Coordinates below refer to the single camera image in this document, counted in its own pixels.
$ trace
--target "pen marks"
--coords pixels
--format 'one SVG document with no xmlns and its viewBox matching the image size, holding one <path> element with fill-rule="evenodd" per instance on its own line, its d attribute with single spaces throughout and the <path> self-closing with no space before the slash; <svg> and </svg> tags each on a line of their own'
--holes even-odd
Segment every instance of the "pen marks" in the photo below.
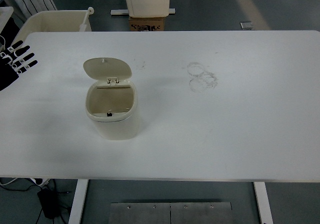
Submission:
<svg viewBox="0 0 320 224">
<path fill-rule="evenodd" d="M 209 88 L 215 88 L 217 78 L 214 73 L 206 70 L 200 63 L 192 62 L 187 66 L 187 72 L 192 78 L 189 82 L 190 89 L 193 92 L 203 92 Z"/>
</svg>

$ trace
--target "metal frame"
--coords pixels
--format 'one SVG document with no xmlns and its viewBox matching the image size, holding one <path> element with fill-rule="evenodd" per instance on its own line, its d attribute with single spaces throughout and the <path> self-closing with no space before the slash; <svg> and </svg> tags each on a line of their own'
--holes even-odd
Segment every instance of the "metal frame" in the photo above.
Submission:
<svg viewBox="0 0 320 224">
<path fill-rule="evenodd" d="M 169 9 L 169 15 L 174 15 L 176 13 L 175 9 Z M 111 10 L 111 16 L 122 16 L 122 15 L 129 15 L 128 10 Z"/>
<path fill-rule="evenodd" d="M 78 179 L 69 224 L 80 224 L 81 222 L 88 182 L 88 179 Z M 264 182 L 254 182 L 253 185 L 255 187 L 255 196 L 257 198 L 261 224 L 273 224 L 268 194 L 265 188 L 266 184 Z"/>
<path fill-rule="evenodd" d="M 89 180 L 87 179 L 78 179 L 78 182 L 76 184 L 77 186 L 75 188 L 76 191 L 74 193 L 74 201 L 72 203 L 69 224 L 80 224 L 81 222 L 88 182 Z"/>
<path fill-rule="evenodd" d="M 253 185 L 255 187 L 261 224 L 273 224 L 268 194 L 265 188 L 266 184 L 264 182 L 254 182 Z"/>
</svg>

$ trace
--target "gray floor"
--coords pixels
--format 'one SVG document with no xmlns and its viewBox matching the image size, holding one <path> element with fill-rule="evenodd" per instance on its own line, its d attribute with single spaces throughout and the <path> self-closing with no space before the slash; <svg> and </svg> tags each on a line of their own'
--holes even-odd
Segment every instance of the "gray floor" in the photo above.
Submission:
<svg viewBox="0 0 320 224">
<path fill-rule="evenodd" d="M 93 7 L 93 31 L 129 30 L 128 16 L 110 16 L 111 10 L 126 9 L 125 0 L 54 2 L 59 10 Z M 176 9 L 176 14 L 166 18 L 166 31 L 240 31 L 239 22 L 243 21 L 252 21 L 255 30 L 320 31 L 320 0 L 170 0 L 170 7 Z M 57 188 L 74 191 L 75 183 L 57 180 Z M 19 179 L 7 187 L 28 186 L 28 181 Z M 274 223 L 319 222 L 320 184 L 267 183 L 266 187 Z M 37 187 L 26 192 L 0 189 L 0 224 L 35 223 L 41 209 L 37 192 Z M 74 192 L 60 196 L 61 203 L 70 205 L 73 195 Z M 254 196 L 252 183 L 92 180 L 82 223 L 107 223 L 110 203 L 129 201 L 230 201 L 235 223 L 259 223 Z M 67 220 L 68 213 L 62 211 Z M 52 221 L 42 215 L 39 223 Z M 62 221 L 56 218 L 55 223 Z"/>
</svg>

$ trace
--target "table leg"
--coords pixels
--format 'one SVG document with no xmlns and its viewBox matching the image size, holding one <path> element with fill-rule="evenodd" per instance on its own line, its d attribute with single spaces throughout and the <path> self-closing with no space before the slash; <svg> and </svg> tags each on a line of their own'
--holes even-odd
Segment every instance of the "table leg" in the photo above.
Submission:
<svg viewBox="0 0 320 224">
<path fill-rule="evenodd" d="M 86 189 L 88 186 L 89 180 L 79 179 L 76 186 L 76 191 L 74 193 L 74 201 L 72 204 L 71 214 L 69 218 L 69 224 L 80 224 L 82 211 L 84 208 Z"/>
<path fill-rule="evenodd" d="M 254 182 L 261 224 L 273 224 L 268 194 L 264 182 Z"/>
</svg>

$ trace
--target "open lid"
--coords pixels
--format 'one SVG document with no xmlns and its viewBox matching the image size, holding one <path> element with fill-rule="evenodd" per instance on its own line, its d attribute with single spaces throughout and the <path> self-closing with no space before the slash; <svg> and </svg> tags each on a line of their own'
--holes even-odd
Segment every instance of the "open lid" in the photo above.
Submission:
<svg viewBox="0 0 320 224">
<path fill-rule="evenodd" d="M 125 80 L 132 76 L 130 66 L 119 59 L 94 58 L 84 62 L 83 68 L 87 75 L 95 80 L 107 80 L 117 78 Z"/>
</svg>

